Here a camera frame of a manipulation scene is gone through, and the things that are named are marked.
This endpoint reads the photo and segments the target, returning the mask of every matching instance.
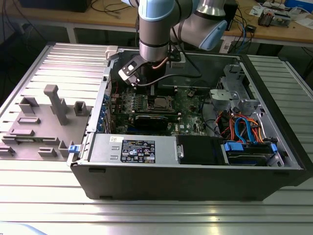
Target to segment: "computer case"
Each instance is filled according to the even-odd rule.
[[[238,4],[235,0],[226,0],[225,5],[224,5],[224,11],[226,13],[225,20],[227,21],[227,28],[226,28],[227,31],[230,30],[231,24],[236,15],[237,8],[238,8]]]

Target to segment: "metal slotted surface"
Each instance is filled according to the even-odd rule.
[[[66,78],[70,84],[77,79]],[[86,79],[89,89],[84,91],[92,92],[97,79],[80,78],[75,84]],[[36,82],[47,79],[32,77]],[[54,81],[63,83],[59,76]],[[5,113],[6,119],[14,118],[17,108],[10,107],[14,112]],[[283,188],[263,202],[106,201],[88,199],[64,162],[0,161],[0,221],[26,223],[48,235],[312,234],[313,179]]]
[[[288,62],[249,56],[273,99],[313,160],[313,92]]]
[[[108,64],[106,48],[61,43],[46,46],[30,68],[32,73],[22,79],[20,90],[0,117],[0,137],[11,128],[21,111],[18,104],[24,96],[35,97],[39,104],[50,104],[44,94],[47,84],[58,85],[58,96],[64,98],[68,105],[84,101],[86,105],[94,106],[103,71]]]

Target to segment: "metal bracket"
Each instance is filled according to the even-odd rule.
[[[176,148],[177,148],[177,157],[179,159],[182,159],[184,157],[184,149],[182,145],[177,145]]]
[[[118,56],[118,46],[108,46],[105,55],[106,55],[106,60],[112,60],[116,59],[114,55]]]
[[[134,73],[138,68],[146,63],[148,63],[148,61],[144,60],[140,55],[137,55],[131,61],[129,61],[118,72],[118,74],[121,76],[124,82],[134,87],[138,82],[140,82],[139,78],[137,78]]]

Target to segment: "wooden desk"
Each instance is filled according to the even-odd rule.
[[[247,23],[257,27],[252,42],[265,44],[278,44],[286,46],[313,47],[313,30],[306,28],[296,22],[291,22],[289,27],[263,27],[258,25],[258,17],[249,15],[253,6],[257,3],[255,0],[238,0],[239,8]],[[235,37],[240,37],[241,30],[237,23],[233,23],[230,31],[226,31],[223,36],[223,46],[220,52],[227,53],[224,48],[229,48]]]
[[[68,37],[71,43],[77,43],[75,35],[75,28],[89,28],[89,29],[101,29],[101,30],[114,30],[114,31],[127,31],[135,32],[134,24],[137,17],[137,9],[127,8],[120,11],[120,19],[110,16],[103,12],[97,12],[89,8],[85,13],[56,11],[56,10],[44,10],[44,9],[32,9],[22,8],[18,2],[20,10],[23,14],[34,24],[62,26],[67,29]],[[300,47],[313,47],[313,30],[301,26],[295,22],[291,22],[288,28],[285,27],[262,27],[257,23],[257,17],[250,16],[249,7],[257,5],[254,0],[238,0],[240,8],[242,10],[243,17],[247,20],[248,24],[257,27],[253,42],[266,43],[266,44],[278,44],[287,46],[300,46]],[[106,0],[106,4],[120,3],[120,0]],[[111,9],[118,9],[126,6],[120,4],[112,6]],[[103,9],[102,0],[99,0],[95,5],[97,9]],[[25,19],[21,17],[15,6],[12,4],[12,0],[7,0],[7,13],[11,21],[17,23],[25,23]],[[241,35],[241,31],[236,23],[233,23],[231,30],[226,31],[222,39],[224,40],[223,46],[220,52],[227,53],[225,48],[229,47],[229,44],[238,39]]]

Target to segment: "sticker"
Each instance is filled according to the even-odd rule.
[[[123,139],[124,139],[124,137],[122,137],[122,136],[111,136],[110,142],[122,143]]]
[[[121,162],[156,163],[155,141],[122,140]]]

